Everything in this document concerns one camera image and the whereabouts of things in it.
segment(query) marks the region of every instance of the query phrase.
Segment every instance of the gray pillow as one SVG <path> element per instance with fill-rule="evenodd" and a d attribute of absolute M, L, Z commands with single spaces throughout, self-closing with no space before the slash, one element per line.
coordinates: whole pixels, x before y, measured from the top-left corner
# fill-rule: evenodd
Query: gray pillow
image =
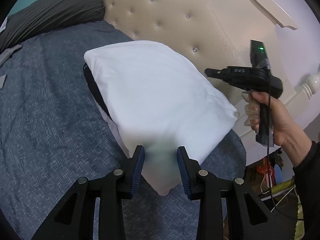
<path fill-rule="evenodd" d="M 8 17 L 0 34 L 0 53 L 19 42 L 57 28 L 103 20 L 103 0 L 38 0 Z"/>

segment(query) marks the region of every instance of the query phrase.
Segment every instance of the blue bed sheet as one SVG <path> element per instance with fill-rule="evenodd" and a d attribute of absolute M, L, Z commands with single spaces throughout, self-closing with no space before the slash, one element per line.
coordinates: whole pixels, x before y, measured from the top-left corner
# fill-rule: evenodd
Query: blue bed sheet
<path fill-rule="evenodd" d="M 0 208 L 21 239 L 31 239 L 77 178 L 103 177 L 125 158 L 82 67 L 87 50 L 126 41 L 105 21 L 80 24 L 23 42 L 0 69 L 7 74 L 0 90 Z M 245 158 L 231 130 L 201 166 L 233 179 L 243 176 Z M 182 185 L 159 196 L 142 178 L 135 198 L 123 201 L 126 238 L 195 239 L 198 209 Z"/>

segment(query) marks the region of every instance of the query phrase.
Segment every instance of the headboard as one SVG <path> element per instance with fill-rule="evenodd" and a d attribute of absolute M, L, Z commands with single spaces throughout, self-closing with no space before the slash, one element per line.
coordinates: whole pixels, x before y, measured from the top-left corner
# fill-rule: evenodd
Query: headboard
<path fill-rule="evenodd" d="M 316 92 L 314 82 L 293 87 L 282 66 L 276 28 L 298 28 L 273 0 L 104 0 L 105 20 L 134 40 L 166 44 L 188 58 L 204 74 L 206 68 L 251 66 L 250 40 L 262 41 L 273 75 L 284 85 L 280 100 L 293 118 L 307 107 Z M 233 130 L 246 149 L 256 145 L 255 133 L 244 126 L 247 116 L 241 90 L 222 81 L 209 81 L 240 112 Z"/>

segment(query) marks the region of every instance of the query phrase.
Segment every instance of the hand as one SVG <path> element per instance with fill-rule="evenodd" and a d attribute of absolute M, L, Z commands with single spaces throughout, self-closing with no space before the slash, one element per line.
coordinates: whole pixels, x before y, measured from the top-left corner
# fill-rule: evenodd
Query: hand
<path fill-rule="evenodd" d="M 247 95 L 245 96 L 243 93 L 244 100 L 249 103 L 245 106 L 248 119 L 244 122 L 244 125 L 251 126 L 253 130 L 257 131 L 260 122 L 259 103 L 268 105 L 269 95 L 264 92 L 252 92 Z M 279 99 L 271 97 L 270 109 L 274 123 L 274 142 L 282 147 L 292 164 L 296 167 L 307 156 L 312 142 L 302 128 L 295 123 Z"/>

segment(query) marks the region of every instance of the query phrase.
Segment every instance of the beige upholstered headboard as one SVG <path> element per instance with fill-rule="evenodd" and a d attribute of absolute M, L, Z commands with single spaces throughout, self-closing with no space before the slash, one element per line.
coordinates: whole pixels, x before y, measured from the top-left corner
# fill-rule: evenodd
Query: beige upholstered headboard
<path fill-rule="evenodd" d="M 202 74 L 206 68 L 244 65 L 203 0 L 105 0 L 105 4 L 105 20 L 116 29 L 133 40 L 166 44 L 188 58 Z M 219 80 L 210 82 L 234 105 L 240 101 L 239 89 Z"/>

